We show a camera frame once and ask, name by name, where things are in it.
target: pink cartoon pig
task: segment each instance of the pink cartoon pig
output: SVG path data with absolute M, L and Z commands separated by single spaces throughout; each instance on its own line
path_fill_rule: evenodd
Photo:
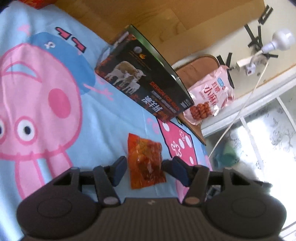
M 23 65 L 34 75 L 11 71 Z M 0 159 L 15 161 L 22 198 L 44 185 L 37 160 L 52 177 L 72 166 L 66 149 L 82 124 L 79 89 L 69 70 L 37 46 L 19 44 L 0 59 Z

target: cartoon pig eye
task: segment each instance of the cartoon pig eye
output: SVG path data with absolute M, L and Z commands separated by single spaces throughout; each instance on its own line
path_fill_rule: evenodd
M 5 125 L 4 122 L 0 119 L 0 140 L 4 138 L 5 135 Z
M 36 128 L 31 120 L 22 118 L 18 121 L 16 132 L 23 144 L 31 144 L 36 139 Z

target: light bulb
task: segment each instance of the light bulb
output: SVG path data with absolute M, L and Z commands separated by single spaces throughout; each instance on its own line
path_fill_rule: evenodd
M 295 43 L 295 38 L 290 30 L 282 29 L 276 31 L 272 36 L 272 41 L 262 47 L 263 53 L 279 49 L 285 51 L 290 49 L 291 45 Z

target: snack packet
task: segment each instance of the snack packet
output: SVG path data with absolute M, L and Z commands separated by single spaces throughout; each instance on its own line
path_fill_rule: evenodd
M 198 125 L 209 116 L 216 116 L 222 108 L 234 101 L 227 69 L 227 66 L 221 65 L 188 89 L 194 105 L 183 113 L 192 125 Z
M 161 143 L 128 135 L 128 167 L 131 188 L 140 189 L 166 182 L 161 168 Z
M 20 0 L 36 9 L 41 9 L 49 4 L 54 4 L 57 0 Z

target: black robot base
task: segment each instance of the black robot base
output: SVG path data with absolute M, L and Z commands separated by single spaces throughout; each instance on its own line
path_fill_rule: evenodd
M 22 241 L 281 240 L 286 210 L 269 195 L 269 183 L 174 157 L 162 169 L 190 187 L 182 203 L 126 198 L 121 204 L 113 187 L 126 169 L 125 157 L 92 172 L 73 167 L 31 194 L 17 209 Z M 95 185 L 98 202 L 82 194 L 82 185 Z M 221 193 L 207 199 L 212 185 L 221 185 Z

